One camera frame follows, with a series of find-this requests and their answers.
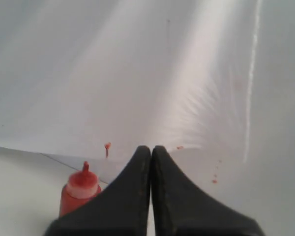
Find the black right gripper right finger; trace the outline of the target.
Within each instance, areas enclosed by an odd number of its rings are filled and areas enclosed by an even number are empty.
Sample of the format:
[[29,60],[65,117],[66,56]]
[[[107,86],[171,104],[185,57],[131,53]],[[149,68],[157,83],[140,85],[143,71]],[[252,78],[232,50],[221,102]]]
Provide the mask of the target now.
[[158,236],[262,236],[258,223],[196,186],[163,146],[152,151],[151,194]]

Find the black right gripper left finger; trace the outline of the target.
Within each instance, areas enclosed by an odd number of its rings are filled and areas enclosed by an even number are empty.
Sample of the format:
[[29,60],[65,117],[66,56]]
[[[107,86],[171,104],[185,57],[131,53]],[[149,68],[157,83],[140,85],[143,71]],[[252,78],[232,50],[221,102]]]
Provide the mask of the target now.
[[145,236],[151,152],[137,147],[122,172],[99,195],[53,221],[47,236]]

